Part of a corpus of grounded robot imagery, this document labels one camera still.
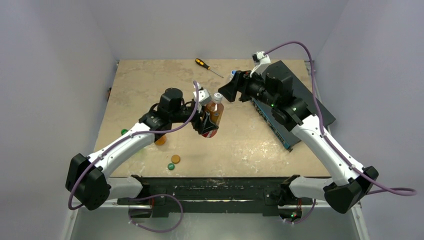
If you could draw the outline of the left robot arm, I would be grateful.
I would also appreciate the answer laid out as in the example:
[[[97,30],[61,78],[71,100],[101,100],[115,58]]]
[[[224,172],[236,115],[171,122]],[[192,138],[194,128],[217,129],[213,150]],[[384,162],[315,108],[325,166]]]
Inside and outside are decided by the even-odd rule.
[[[111,174],[141,149],[174,132],[172,125],[175,123],[180,123],[182,127],[192,124],[200,135],[218,129],[207,105],[221,102],[223,96],[220,93],[210,95],[197,83],[194,87],[196,91],[190,102],[184,101],[183,93],[178,88],[166,89],[159,102],[118,139],[87,156],[81,153],[75,155],[70,161],[65,182],[70,192],[68,208],[78,209],[72,205],[73,199],[91,211],[113,199],[131,199],[138,205],[146,203],[149,191],[140,176],[112,177]]]

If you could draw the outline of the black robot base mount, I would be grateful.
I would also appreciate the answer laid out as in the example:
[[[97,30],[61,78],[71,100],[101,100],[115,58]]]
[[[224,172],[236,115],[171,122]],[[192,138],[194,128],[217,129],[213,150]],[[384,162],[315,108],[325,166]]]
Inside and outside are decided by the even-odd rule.
[[[311,198],[287,196],[286,177],[142,177],[141,193],[117,204],[150,210],[153,218],[170,213],[283,215],[312,206]]]

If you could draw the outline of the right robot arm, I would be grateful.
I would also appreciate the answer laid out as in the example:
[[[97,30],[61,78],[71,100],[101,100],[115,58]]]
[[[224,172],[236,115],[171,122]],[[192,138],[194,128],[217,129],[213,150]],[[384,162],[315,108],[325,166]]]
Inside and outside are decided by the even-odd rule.
[[[373,167],[364,167],[338,143],[329,143],[331,135],[320,125],[320,113],[312,113],[308,104],[293,94],[291,73],[280,78],[267,73],[237,70],[218,92],[229,102],[255,99],[271,108],[272,116],[299,138],[315,154],[330,174],[329,178],[293,175],[281,184],[279,205],[292,204],[299,198],[326,201],[336,212],[345,214],[372,188],[379,176]]]

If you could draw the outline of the tea bottle with yellow-red label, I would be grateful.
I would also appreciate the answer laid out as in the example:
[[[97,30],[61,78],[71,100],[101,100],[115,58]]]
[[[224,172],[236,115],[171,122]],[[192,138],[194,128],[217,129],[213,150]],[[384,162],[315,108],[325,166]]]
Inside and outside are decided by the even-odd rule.
[[[219,125],[223,115],[224,105],[222,101],[215,101],[212,96],[212,101],[205,106],[205,111],[209,112],[211,120]]]

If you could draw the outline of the white bottle cap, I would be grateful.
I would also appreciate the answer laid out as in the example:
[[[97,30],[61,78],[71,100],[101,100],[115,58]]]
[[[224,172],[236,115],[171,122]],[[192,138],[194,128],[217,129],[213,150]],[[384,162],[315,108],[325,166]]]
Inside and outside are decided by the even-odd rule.
[[[223,95],[219,92],[214,93],[213,99],[217,102],[221,102],[223,99]]]

